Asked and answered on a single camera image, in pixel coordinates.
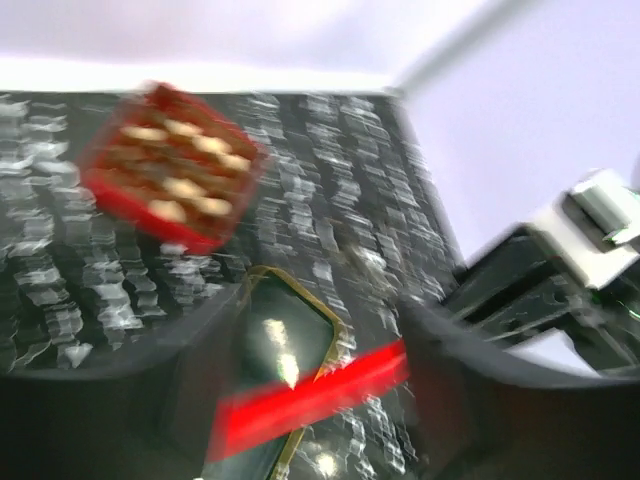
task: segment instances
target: black table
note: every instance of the black table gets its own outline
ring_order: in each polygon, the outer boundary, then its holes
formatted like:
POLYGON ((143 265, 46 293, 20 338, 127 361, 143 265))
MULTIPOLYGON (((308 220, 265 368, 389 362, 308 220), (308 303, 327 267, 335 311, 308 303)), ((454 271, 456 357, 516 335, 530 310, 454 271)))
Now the black table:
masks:
MULTIPOLYGON (((0 273, 0 361, 5 366, 39 368, 53 363, 72 368, 85 351, 98 350, 96 342, 108 349, 126 341, 124 336, 105 334, 104 322, 135 322, 136 315, 143 315, 144 328, 153 328, 154 322, 179 321, 179 315, 166 312, 192 308, 215 294, 217 283, 238 278, 256 264, 285 269, 329 305, 348 326, 348 355, 388 343, 398 335, 393 316, 381 299, 361 288, 352 272, 326 254, 325 244, 331 241, 327 219, 337 215, 351 224, 365 245, 371 241, 374 218, 392 221, 411 266, 409 287, 430 296, 448 291, 453 252, 438 221, 424 164, 398 124, 395 99, 259 93, 203 97, 272 154, 253 213, 226 249, 206 261, 169 246, 148 247, 149 240, 125 223, 96 215, 86 207, 86 192, 78 193, 77 171, 68 162, 109 117, 117 95, 0 95, 0 215, 5 219, 0 246, 10 265, 0 273), (91 232, 83 225, 90 225, 91 232), (47 236, 68 241, 43 250, 38 242, 47 236), (85 258, 95 257, 102 275, 92 276, 86 264, 78 263, 78 249, 85 258), (157 278, 145 277, 144 268, 136 270, 135 265, 153 265, 157 278), (135 281, 140 288, 129 292, 137 295, 131 305, 118 303, 122 266, 126 272, 138 272, 135 281), (86 312, 69 315, 67 306, 64 318, 48 311, 40 313, 44 322, 37 322, 29 312, 16 313, 10 301, 19 282, 36 285, 36 299, 61 295, 57 277, 66 281, 72 298, 94 301, 95 288, 85 287, 87 282, 104 283, 105 271, 113 288, 99 295, 100 321, 85 319, 83 324, 86 312), (145 289, 149 280, 158 291, 163 284, 162 295, 145 289), (73 285, 77 291, 71 291, 73 285), (81 348, 69 350, 65 345, 81 348)), ((386 258, 390 265, 391 257, 386 258)), ((347 474, 369 479, 373 472, 377 478, 411 478, 410 465, 419 452, 406 427, 415 422, 407 407, 410 399, 402 386, 308 427, 288 478, 325 478, 331 471, 336 478, 347 474), (330 452, 333 460, 323 463, 323 452, 330 452)), ((205 468, 205 477, 214 470, 205 468)))

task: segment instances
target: red tray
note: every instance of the red tray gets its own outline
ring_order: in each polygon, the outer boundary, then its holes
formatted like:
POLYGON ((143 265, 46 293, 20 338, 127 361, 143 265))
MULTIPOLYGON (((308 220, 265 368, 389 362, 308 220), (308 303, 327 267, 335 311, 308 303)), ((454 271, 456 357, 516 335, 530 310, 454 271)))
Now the red tray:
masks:
POLYGON ((207 461, 215 462, 318 422, 409 378, 404 343, 396 340, 295 388, 278 386, 225 399, 212 425, 207 461))
MULTIPOLYGON (((181 153, 181 158, 211 169, 212 174, 226 175, 224 171, 214 171, 219 167, 200 157, 195 149, 183 148, 181 153)), ((153 84, 147 93, 121 103, 103 131, 85 150, 78 164, 83 182, 95 195, 100 208, 135 223, 141 230, 163 241, 184 245, 190 253, 207 254, 224 246, 233 234, 255 193, 266 158, 266 150, 262 146, 254 143, 238 126, 213 111, 203 100, 170 85, 158 83, 153 84), (225 140, 232 147, 233 154, 251 162, 249 171, 236 178, 232 196, 229 197, 231 212, 225 217, 212 218, 206 224, 206 229, 196 230, 184 223, 170 222, 154 215, 135 192, 132 194, 135 187, 128 187, 129 190, 125 191, 109 175, 107 152, 126 141, 121 128, 126 125, 150 126, 146 118, 150 118, 152 111, 202 128, 203 135, 225 140)))

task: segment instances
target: gold frame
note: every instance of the gold frame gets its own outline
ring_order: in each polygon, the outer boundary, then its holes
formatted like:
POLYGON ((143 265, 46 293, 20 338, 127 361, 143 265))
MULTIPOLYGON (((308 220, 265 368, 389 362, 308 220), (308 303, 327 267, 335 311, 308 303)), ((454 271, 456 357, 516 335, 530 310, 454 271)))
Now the gold frame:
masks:
MULTIPOLYGON (((249 269, 247 274, 247 279, 249 281, 249 287, 247 289, 247 293, 245 296, 245 302, 250 299, 251 292, 254 287, 267 275, 274 275, 287 284, 289 288, 291 288, 295 293, 297 293, 302 299, 308 303, 312 308, 317 310, 322 316, 327 318, 333 327, 333 339, 331 340, 331 345, 327 350, 327 353, 320 365, 320 369, 318 370, 318 374, 316 378, 322 376, 330 367, 332 363, 335 363, 339 360, 342 350, 338 345, 338 339, 340 335, 346 331, 345 325, 329 307, 327 307, 324 303, 322 303, 319 299, 314 297, 311 292, 309 292, 306 288, 304 288, 300 283, 298 283, 291 275, 280 268, 269 267, 269 266, 256 266, 249 269)), ((279 470, 278 467, 285 468, 288 467, 293 460, 293 456, 295 455, 296 450, 298 449, 298 445, 302 440, 302 437, 305 432, 305 427, 299 428, 289 434, 287 438, 287 442, 285 443, 282 452, 278 456, 276 463, 274 465, 274 470, 268 477, 268 480, 273 479, 276 471, 279 470)))

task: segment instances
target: black machine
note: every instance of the black machine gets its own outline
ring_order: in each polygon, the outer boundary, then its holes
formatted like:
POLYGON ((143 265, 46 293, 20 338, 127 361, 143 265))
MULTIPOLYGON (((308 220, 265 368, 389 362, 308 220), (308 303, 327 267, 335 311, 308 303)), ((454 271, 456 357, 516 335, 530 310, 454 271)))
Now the black machine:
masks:
POLYGON ((423 478, 637 478, 638 220, 635 193, 597 172, 463 272, 442 305, 400 296, 423 478), (552 329, 596 374, 506 351, 552 329))

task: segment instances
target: glass surface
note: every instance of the glass surface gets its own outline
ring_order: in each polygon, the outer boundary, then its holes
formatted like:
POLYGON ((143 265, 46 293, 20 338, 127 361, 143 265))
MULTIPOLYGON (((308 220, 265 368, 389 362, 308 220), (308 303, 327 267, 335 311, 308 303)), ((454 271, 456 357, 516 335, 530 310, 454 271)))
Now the glass surface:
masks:
MULTIPOLYGON (((254 278, 240 312, 246 327, 239 352, 236 392, 298 379, 324 363, 334 339, 334 325, 282 278, 267 273, 254 278)), ((295 449, 302 432, 293 432, 225 460, 207 465, 207 478, 263 480, 285 449, 295 449)))

